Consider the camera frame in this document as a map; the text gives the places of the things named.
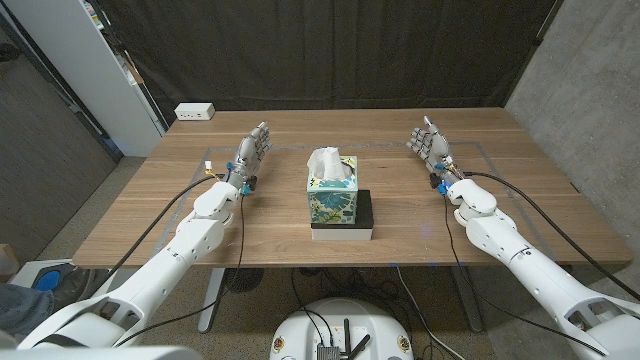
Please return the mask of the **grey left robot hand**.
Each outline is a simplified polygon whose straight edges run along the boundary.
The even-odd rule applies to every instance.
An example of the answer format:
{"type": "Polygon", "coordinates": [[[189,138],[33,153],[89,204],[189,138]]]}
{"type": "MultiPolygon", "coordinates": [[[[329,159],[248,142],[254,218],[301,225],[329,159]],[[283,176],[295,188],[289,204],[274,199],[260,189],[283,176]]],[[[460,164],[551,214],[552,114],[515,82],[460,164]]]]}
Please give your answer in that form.
{"type": "Polygon", "coordinates": [[[232,162],[232,170],[243,177],[255,175],[271,146],[268,124],[261,122],[241,140],[232,162]]]}

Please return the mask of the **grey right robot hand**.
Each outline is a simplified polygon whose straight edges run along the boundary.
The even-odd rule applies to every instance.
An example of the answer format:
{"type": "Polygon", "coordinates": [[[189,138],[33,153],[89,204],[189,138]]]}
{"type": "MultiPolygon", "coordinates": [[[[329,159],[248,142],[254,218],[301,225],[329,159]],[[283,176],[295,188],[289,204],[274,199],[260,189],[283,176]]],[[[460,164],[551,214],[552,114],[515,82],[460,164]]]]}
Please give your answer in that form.
{"type": "Polygon", "coordinates": [[[425,162],[430,172],[440,174],[453,163],[450,147],[428,116],[424,115],[423,121],[426,128],[415,128],[406,145],[425,162]]]}

